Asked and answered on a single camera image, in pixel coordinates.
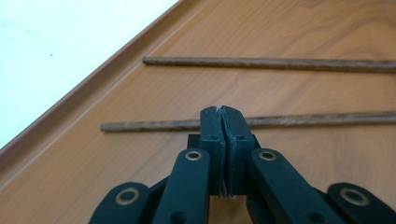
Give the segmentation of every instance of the wooden stick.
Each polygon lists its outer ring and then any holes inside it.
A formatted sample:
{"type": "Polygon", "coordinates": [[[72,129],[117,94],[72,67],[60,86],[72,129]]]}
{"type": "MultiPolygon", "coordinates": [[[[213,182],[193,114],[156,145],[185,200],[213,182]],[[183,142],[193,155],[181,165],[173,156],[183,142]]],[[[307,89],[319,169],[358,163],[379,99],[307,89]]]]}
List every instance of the wooden stick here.
{"type": "Polygon", "coordinates": [[[145,57],[143,58],[143,63],[162,66],[241,67],[328,72],[396,73],[395,61],[145,57]]]}
{"type": "MultiPolygon", "coordinates": [[[[246,121],[251,128],[395,124],[396,111],[328,115],[271,116],[247,118],[246,121]]],[[[101,125],[101,130],[106,133],[191,131],[199,130],[199,128],[200,121],[198,119],[104,123],[101,125]]]]}

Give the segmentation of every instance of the wooden board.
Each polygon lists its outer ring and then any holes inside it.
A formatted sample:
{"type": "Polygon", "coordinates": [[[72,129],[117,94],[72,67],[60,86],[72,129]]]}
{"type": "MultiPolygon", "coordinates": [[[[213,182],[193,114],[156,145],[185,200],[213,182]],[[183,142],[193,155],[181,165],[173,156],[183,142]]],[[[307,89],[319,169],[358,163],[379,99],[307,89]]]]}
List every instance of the wooden board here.
{"type": "MultiPolygon", "coordinates": [[[[396,76],[155,67],[144,56],[396,60],[396,3],[180,1],[0,152],[0,223],[87,223],[110,189],[170,174],[189,133],[101,133],[109,121],[396,110],[396,76]]],[[[314,187],[360,185],[396,209],[396,127],[263,129],[314,187]]],[[[244,197],[211,223],[249,223],[244,197]]]]}

